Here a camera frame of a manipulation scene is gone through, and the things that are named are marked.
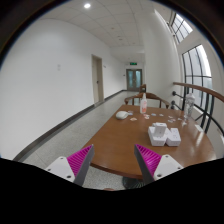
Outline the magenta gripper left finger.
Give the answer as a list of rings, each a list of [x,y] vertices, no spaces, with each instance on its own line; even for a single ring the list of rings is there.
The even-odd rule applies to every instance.
[[[82,186],[93,157],[94,146],[90,145],[69,157],[58,157],[46,168],[46,171]]]

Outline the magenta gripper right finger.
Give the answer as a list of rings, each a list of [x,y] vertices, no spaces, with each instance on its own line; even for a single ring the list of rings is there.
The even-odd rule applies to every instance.
[[[165,154],[161,156],[139,144],[134,146],[134,154],[145,184],[150,184],[183,169],[183,166],[170,155]]]

